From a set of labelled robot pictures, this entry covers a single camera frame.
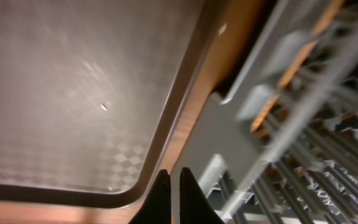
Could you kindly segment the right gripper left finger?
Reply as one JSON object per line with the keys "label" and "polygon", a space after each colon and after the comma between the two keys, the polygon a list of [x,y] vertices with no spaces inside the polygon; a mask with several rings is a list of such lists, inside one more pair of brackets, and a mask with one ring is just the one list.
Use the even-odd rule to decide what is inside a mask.
{"label": "right gripper left finger", "polygon": [[171,224],[171,182],[166,169],[160,170],[142,206],[129,224]]}

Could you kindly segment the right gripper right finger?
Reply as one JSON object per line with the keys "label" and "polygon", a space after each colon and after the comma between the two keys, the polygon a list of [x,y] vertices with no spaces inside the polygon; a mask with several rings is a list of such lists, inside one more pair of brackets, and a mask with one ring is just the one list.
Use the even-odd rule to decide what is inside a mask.
{"label": "right gripper right finger", "polygon": [[180,223],[224,224],[188,167],[182,168],[180,173]]}

